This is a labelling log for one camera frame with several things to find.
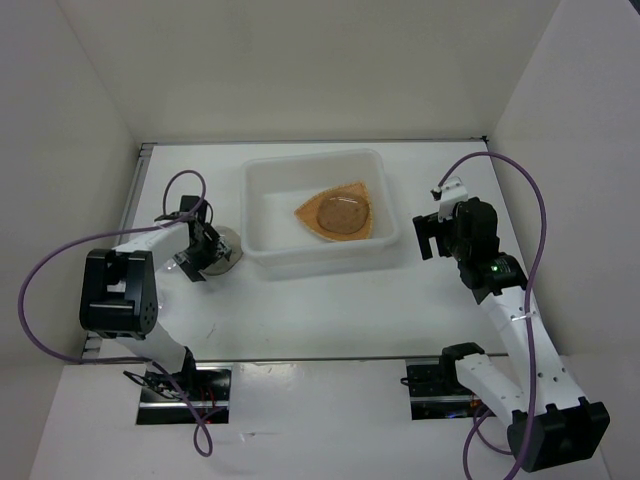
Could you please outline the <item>smoky glass plate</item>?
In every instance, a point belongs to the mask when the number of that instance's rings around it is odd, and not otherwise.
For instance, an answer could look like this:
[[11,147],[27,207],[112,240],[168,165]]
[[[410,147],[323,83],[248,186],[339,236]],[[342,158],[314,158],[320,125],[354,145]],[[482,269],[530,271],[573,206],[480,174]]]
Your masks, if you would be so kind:
[[351,235],[364,227],[369,213],[369,204],[362,196],[336,193],[321,201],[316,219],[326,231]]
[[220,276],[231,270],[242,258],[241,238],[237,232],[227,226],[216,226],[215,230],[220,235],[218,246],[227,247],[227,252],[204,270],[208,276]]

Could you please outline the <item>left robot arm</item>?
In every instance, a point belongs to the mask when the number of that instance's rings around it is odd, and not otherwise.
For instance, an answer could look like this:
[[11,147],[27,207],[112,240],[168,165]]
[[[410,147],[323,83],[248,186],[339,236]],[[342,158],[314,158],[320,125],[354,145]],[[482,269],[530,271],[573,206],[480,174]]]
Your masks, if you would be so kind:
[[85,262],[81,326],[145,358],[148,372],[129,377],[165,397],[188,399],[212,382],[191,350],[161,325],[156,286],[156,272],[169,261],[197,283],[227,273],[241,259],[240,236],[213,225],[211,210],[207,201],[184,195],[177,211],[155,219],[154,231],[111,250],[94,249]]

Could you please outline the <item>woven bamboo fan tray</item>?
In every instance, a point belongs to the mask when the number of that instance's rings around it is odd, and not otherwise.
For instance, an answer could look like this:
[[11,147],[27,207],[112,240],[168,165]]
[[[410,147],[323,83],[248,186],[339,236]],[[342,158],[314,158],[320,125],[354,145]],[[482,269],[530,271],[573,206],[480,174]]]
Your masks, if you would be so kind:
[[[369,213],[368,220],[366,221],[364,227],[358,232],[356,232],[355,234],[351,234],[351,235],[335,234],[335,233],[331,233],[329,231],[324,230],[322,227],[318,225],[316,215],[317,215],[317,210],[321,201],[326,196],[336,194],[336,193],[360,195],[369,204],[370,213]],[[373,231],[374,213],[373,213],[372,201],[371,201],[366,184],[361,181],[339,185],[337,187],[333,187],[316,194],[315,196],[310,198],[308,201],[306,201],[304,204],[302,204],[300,207],[298,207],[295,210],[294,215],[296,219],[311,233],[330,242],[367,240],[371,237],[372,231]]]

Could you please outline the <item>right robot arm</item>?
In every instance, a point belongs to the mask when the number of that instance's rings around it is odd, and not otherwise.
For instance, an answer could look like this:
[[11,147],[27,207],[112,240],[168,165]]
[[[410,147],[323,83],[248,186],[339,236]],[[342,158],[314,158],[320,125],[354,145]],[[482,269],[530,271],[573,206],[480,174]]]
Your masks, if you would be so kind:
[[506,428],[520,468],[536,472],[587,460],[596,452],[609,413],[573,380],[547,334],[518,260],[501,251],[493,206],[471,198],[449,217],[413,220],[423,259],[452,258],[462,283],[491,319],[506,348],[516,382],[473,342],[443,349],[438,381],[450,393],[472,391]]

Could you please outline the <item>translucent white plastic bin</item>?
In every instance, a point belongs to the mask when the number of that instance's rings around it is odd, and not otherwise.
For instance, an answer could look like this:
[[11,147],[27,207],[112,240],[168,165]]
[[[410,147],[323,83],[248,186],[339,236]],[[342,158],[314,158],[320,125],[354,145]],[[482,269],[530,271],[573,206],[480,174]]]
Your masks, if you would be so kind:
[[241,173],[241,245],[264,267],[346,262],[395,244],[400,228],[370,149],[252,160]]

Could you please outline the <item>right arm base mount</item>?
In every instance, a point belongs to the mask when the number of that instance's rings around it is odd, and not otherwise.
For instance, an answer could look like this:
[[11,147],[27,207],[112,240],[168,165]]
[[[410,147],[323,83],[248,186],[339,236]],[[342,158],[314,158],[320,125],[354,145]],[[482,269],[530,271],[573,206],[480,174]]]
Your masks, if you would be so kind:
[[470,418],[481,405],[470,390],[445,382],[438,358],[408,359],[405,365],[400,383],[408,391],[413,421]]

